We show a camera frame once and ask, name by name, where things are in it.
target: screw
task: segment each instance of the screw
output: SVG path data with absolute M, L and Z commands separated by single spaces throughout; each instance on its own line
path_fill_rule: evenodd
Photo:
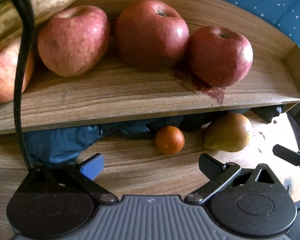
M 190 193 L 185 197 L 186 202 L 198 203 L 203 200 L 203 197 L 198 193 Z
M 100 200 L 105 202 L 105 203 L 111 203 L 115 201 L 117 197 L 111 193 L 104 193 L 100 196 Z

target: wood grain surface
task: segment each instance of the wood grain surface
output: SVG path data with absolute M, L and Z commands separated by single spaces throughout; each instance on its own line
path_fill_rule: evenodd
M 106 138 L 82 152 L 78 162 L 102 153 L 105 168 L 96 182 L 119 197 L 122 194 L 181 194 L 205 184 L 208 179 L 198 169 L 198 158 L 206 152 L 219 161 L 236 162 L 243 168 L 267 163 L 285 185 L 293 200 L 300 199 L 300 169 L 272 153 L 275 144 L 297 151 L 297 143 L 286 114 L 275 117 L 276 123 L 265 124 L 251 111 L 245 114 L 252 123 L 250 144 L 237 153 L 218 152 L 202 147 L 203 129 L 185 134 L 184 149 L 176 155 L 161 155 L 153 140 Z M 13 192 L 26 176 L 21 153 L 14 135 L 0 135 L 0 240 L 12 237 L 5 208 Z
M 114 23 L 132 1 L 77 0 L 72 6 L 99 6 Z M 37 62 L 22 99 L 24 131 L 300 101 L 281 61 L 295 44 L 283 33 L 221 0 L 162 1 L 180 13 L 191 33 L 202 25 L 219 25 L 250 40 L 252 68 L 241 82 L 226 88 L 222 105 L 194 86 L 184 88 L 172 70 L 145 73 L 125 65 L 110 47 L 91 71 L 76 78 L 57 76 Z M 12 108 L 12 103 L 0 104 L 0 134 L 14 131 Z
M 289 67 L 291 75 L 300 92 L 300 49 L 297 45 L 283 58 L 283 63 Z

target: apple stem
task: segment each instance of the apple stem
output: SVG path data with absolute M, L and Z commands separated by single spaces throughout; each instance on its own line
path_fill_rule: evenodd
M 227 35 L 225 35 L 225 34 L 219 34 L 219 36 L 221 37 L 221 38 L 224 38 L 224 39 L 228 39 L 229 37 L 227 36 Z
M 159 12 L 159 11 L 158 11 L 158 14 L 161 15 L 161 16 L 167 17 L 167 15 L 166 15 L 164 12 Z

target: blue plastic tab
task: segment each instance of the blue plastic tab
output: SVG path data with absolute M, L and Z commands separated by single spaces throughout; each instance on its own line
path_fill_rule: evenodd
M 97 153 L 79 164 L 80 172 L 91 180 L 94 180 L 103 170 L 105 162 L 101 153 Z

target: gray ribbed plate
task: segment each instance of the gray ribbed plate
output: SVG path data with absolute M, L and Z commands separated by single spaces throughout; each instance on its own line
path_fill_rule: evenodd
M 14 240 L 28 240 L 17 235 Z M 94 217 L 62 240 L 244 240 L 219 228 L 201 206 L 185 204 L 178 195 L 125 195 L 101 206 Z M 269 238 L 291 240 L 286 235 Z

